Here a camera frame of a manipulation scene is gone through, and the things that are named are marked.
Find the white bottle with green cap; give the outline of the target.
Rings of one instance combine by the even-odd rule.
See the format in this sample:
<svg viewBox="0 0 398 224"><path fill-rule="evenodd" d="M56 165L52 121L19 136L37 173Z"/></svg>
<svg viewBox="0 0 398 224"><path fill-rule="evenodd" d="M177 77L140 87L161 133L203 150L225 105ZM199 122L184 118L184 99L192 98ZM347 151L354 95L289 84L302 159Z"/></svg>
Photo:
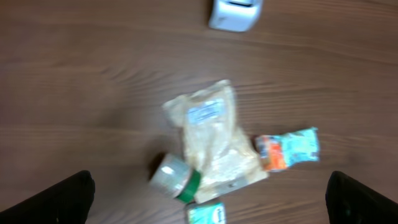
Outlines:
<svg viewBox="0 0 398 224"><path fill-rule="evenodd" d="M182 203L190 203L195 198L200 181L199 171L180 157L166 154L150 178L149 184L168 197Z"/></svg>

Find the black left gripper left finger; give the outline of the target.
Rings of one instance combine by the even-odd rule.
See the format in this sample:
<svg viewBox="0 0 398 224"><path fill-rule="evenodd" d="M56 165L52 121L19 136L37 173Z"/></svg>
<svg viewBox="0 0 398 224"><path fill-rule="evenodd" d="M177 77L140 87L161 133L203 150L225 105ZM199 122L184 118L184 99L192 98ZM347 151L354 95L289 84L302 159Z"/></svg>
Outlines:
<svg viewBox="0 0 398 224"><path fill-rule="evenodd" d="M82 170L1 212L1 223L85 224L95 198L91 173Z"/></svg>

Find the small teal white packet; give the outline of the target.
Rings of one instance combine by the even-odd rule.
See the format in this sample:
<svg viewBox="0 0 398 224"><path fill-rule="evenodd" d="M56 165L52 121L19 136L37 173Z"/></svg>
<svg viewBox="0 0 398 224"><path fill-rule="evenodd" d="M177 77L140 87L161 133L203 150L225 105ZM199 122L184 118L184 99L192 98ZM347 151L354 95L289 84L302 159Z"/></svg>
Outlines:
<svg viewBox="0 0 398 224"><path fill-rule="evenodd" d="M188 224L227 224L224 203L191 203L186 208Z"/></svg>

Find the orange Kleenex tissue pack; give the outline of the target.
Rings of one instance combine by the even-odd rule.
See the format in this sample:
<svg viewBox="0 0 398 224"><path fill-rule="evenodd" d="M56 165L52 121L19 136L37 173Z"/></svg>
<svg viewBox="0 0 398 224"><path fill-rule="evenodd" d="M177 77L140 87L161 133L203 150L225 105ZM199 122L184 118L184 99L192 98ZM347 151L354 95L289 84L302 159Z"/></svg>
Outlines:
<svg viewBox="0 0 398 224"><path fill-rule="evenodd" d="M256 137L254 141L265 171L278 172L287 169L279 136L261 135Z"/></svg>

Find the teal tissue pack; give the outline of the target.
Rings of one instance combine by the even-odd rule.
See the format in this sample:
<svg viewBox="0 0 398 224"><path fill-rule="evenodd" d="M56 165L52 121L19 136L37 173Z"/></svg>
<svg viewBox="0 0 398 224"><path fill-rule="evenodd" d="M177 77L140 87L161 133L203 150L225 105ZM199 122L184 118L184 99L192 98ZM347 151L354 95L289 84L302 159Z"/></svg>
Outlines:
<svg viewBox="0 0 398 224"><path fill-rule="evenodd" d="M287 167L302 162L318 162L320 146L315 127L302 129L280 136L282 153Z"/></svg>

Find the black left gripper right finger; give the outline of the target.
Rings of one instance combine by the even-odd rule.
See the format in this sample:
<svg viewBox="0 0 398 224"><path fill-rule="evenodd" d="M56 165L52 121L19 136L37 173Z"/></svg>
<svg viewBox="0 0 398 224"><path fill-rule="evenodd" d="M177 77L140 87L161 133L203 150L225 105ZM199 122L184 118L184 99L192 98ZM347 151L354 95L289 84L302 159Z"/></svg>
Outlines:
<svg viewBox="0 0 398 224"><path fill-rule="evenodd" d="M397 224L397 203L341 171L332 172L325 200L330 224Z"/></svg>

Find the clear plastic pouch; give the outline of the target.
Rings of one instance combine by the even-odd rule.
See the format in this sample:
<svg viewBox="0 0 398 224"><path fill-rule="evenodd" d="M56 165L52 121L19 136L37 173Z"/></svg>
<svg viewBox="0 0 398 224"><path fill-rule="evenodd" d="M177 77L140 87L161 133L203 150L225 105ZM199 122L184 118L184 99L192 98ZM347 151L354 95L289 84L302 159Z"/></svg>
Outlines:
<svg viewBox="0 0 398 224"><path fill-rule="evenodd" d="M187 164L201 175L197 203L264 180L258 153L238 122L236 94L229 80L180 95L162 106L181 131Z"/></svg>

